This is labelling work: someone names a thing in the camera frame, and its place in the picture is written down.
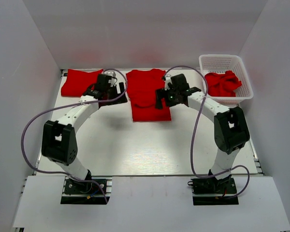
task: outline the gray wall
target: gray wall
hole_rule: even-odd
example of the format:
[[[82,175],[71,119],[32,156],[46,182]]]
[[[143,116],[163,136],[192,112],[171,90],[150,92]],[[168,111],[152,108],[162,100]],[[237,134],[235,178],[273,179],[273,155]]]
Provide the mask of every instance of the gray wall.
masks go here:
[[[267,2],[240,56],[255,94],[242,106],[290,221],[290,0]]]
[[[198,66],[238,54],[267,0],[24,0],[62,69]]]
[[[10,231],[25,177],[23,127],[51,106],[59,69],[22,0],[0,0],[0,232]],[[29,130],[26,148],[35,162],[42,122]]]

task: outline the white plastic basket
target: white plastic basket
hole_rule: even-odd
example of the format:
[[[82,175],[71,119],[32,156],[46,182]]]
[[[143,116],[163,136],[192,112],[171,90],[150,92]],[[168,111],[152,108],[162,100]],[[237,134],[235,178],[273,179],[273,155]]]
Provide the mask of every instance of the white plastic basket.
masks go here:
[[[220,104],[238,104],[245,99],[253,97],[250,81],[239,56],[235,55],[201,55],[199,57],[201,73],[205,76],[208,73],[225,73],[231,70],[235,73],[237,78],[242,82],[237,90],[235,90],[236,97],[211,97]]]

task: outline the white panel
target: white panel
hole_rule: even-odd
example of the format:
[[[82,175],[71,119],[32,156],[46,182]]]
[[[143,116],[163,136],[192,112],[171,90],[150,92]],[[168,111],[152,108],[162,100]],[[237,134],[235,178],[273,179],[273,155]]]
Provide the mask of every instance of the white panel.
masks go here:
[[[170,73],[183,73],[191,87],[202,88],[201,77],[195,71],[174,70]],[[118,81],[123,81],[118,73],[116,76]],[[62,97],[59,91],[56,106],[77,103],[78,100]],[[68,111],[55,111],[52,120],[57,120]],[[189,150],[197,113],[185,105],[177,105],[171,108],[172,122],[133,123],[130,102],[102,107],[77,132],[77,157],[93,175],[192,174]],[[214,124],[201,116],[194,146],[196,172],[208,174],[216,154]],[[257,173],[249,143],[236,157],[234,166],[238,164],[247,166],[251,173]],[[41,158],[39,168],[61,171],[45,157]],[[245,174],[246,171],[239,168],[232,173]]]
[[[290,221],[290,0],[268,1],[240,56],[255,93],[242,106]]]
[[[20,136],[25,124],[54,103],[59,68],[21,0],[0,0],[0,232],[10,231],[25,178]],[[29,129],[35,163],[46,117]]]
[[[60,205],[64,177],[30,176],[14,227],[25,232],[279,232],[290,230],[271,177],[253,177],[239,205],[193,206],[189,177],[114,177],[107,205]],[[236,177],[240,189],[246,177]]]
[[[266,0],[24,0],[60,68],[197,66],[238,54]]]

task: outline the red cloth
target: red cloth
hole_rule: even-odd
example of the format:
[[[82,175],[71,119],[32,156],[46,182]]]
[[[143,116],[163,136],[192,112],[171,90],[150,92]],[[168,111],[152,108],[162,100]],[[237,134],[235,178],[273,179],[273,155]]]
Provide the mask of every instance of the red cloth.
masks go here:
[[[208,83],[208,94],[213,97],[235,97],[234,90],[242,85],[232,71],[225,74],[210,72],[205,75]]]
[[[152,69],[149,71],[132,70],[127,73],[128,96],[131,101],[134,122],[171,121],[170,109],[162,101],[163,109],[155,108],[156,89],[164,88],[162,80],[165,71]]]
[[[97,82],[98,74],[103,69],[95,72],[83,72],[69,69],[66,82],[61,87],[63,97],[80,97],[86,91],[88,86]]]

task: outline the folded red cloth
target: folded red cloth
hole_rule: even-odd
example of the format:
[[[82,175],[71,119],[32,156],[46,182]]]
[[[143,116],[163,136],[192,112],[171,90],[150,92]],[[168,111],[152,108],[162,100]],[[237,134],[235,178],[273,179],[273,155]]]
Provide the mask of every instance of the folded red cloth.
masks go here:
[[[133,121],[171,121],[170,109],[162,101],[163,109],[155,108],[156,89],[164,88],[162,80],[165,71],[152,69],[149,71],[132,70],[127,73],[127,93],[131,101]]]
[[[61,95],[63,97],[80,97],[86,91],[88,86],[97,82],[98,74],[103,69],[95,72],[83,72],[69,69],[67,80],[61,87]]]
[[[208,83],[208,94],[213,97],[235,97],[234,90],[242,85],[232,71],[225,74],[210,72],[205,75]]]

